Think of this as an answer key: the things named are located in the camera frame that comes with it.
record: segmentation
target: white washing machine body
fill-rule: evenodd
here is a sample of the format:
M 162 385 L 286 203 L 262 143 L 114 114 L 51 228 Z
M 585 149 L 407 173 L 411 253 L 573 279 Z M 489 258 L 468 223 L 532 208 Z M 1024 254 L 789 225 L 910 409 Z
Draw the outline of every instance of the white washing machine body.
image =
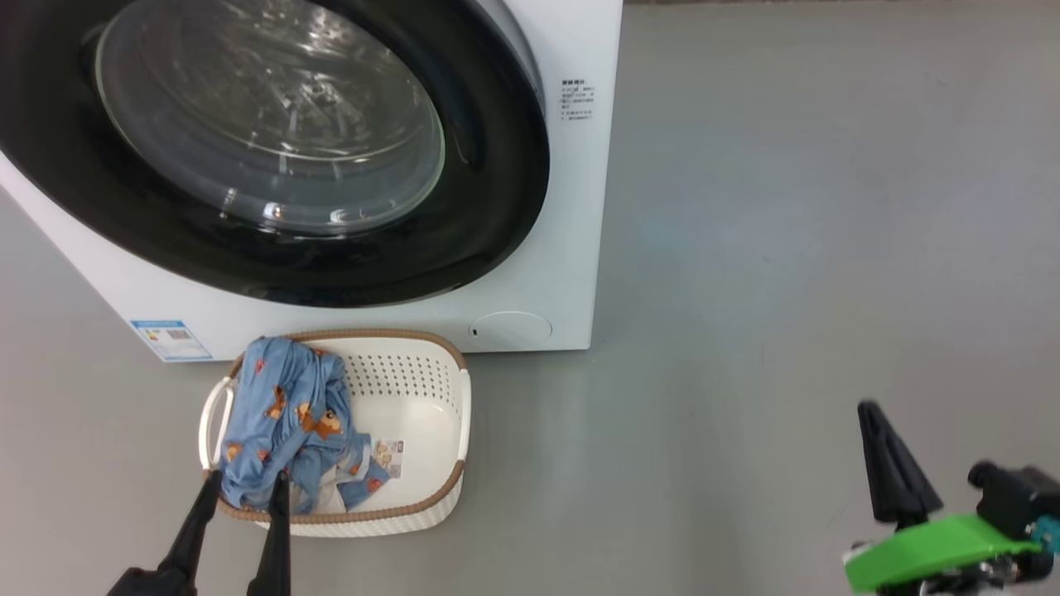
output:
M 165 361 L 231 360 L 262 335 L 367 327 L 430 331 L 467 352 L 588 348 L 621 0 L 507 0 L 484 7 L 517 41 L 513 47 L 523 48 L 520 60 L 540 73 L 548 187 L 525 240 L 489 273 L 455 290 L 359 308 L 241 295 L 171 273 L 112 243 L 7 157 L 0 157 L 0 185 Z M 523 41 L 515 39 L 519 32 Z

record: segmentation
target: front-loading washing machine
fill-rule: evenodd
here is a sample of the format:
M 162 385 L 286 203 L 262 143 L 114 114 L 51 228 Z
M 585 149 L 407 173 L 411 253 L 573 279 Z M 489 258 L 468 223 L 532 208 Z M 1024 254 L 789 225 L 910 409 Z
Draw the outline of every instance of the front-loading washing machine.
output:
M 590 340 L 621 0 L 14 0 L 0 185 L 164 361 Z

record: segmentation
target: crumpled garment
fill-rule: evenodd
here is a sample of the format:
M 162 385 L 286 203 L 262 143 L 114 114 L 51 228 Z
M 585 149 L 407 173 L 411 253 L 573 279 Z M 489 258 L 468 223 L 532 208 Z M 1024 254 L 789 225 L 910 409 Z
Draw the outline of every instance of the crumpled garment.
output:
M 332 469 L 339 494 L 355 497 L 343 498 L 347 510 L 389 479 L 377 464 L 369 466 L 370 477 L 349 474 L 363 464 L 363 445 L 371 437 L 353 427 L 341 357 L 284 337 L 257 339 L 244 355 L 235 396 L 220 460 L 222 492 L 233 507 L 266 509 L 284 469 L 294 514 L 314 510 L 321 479 Z M 339 462 L 350 467 L 336 468 Z

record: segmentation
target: white plastic basket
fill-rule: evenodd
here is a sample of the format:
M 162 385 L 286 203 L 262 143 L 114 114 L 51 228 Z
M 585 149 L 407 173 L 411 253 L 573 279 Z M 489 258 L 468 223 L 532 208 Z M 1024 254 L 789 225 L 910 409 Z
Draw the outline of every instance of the white plastic basket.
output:
M 342 330 L 289 335 L 346 360 L 353 422 L 373 440 L 404 441 L 401 478 L 392 478 L 349 513 L 293 515 L 290 533 L 360 538 L 427 529 L 456 507 L 471 432 L 471 376 L 463 355 L 429 333 Z M 217 468 L 243 357 L 210 392 L 199 421 L 199 462 Z M 213 428 L 218 405 L 220 425 Z M 211 437 L 218 440 L 210 448 Z M 224 498 L 217 508 L 268 527 L 268 514 L 242 511 Z

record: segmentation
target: white handle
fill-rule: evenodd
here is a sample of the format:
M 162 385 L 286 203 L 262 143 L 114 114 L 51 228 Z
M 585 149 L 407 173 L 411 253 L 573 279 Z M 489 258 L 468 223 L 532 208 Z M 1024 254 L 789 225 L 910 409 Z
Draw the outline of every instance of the white handle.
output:
M 214 445 L 213 457 L 211 457 L 210 425 L 213 422 L 217 398 L 220 397 L 222 390 L 227 393 L 225 398 L 225 411 L 220 417 L 220 432 L 217 434 L 217 444 Z M 202 464 L 204 470 L 213 470 L 214 467 L 217 466 L 217 462 L 220 461 L 222 438 L 228 430 L 228 417 L 232 414 L 232 398 L 234 397 L 235 391 L 232 389 L 232 380 L 231 378 L 226 376 L 213 386 L 213 390 L 210 391 L 210 397 L 206 399 L 206 405 L 202 406 L 202 417 L 199 418 L 199 463 Z
M 467 369 L 460 370 L 460 446 L 457 449 L 458 459 L 467 459 L 467 441 L 471 439 L 471 373 Z

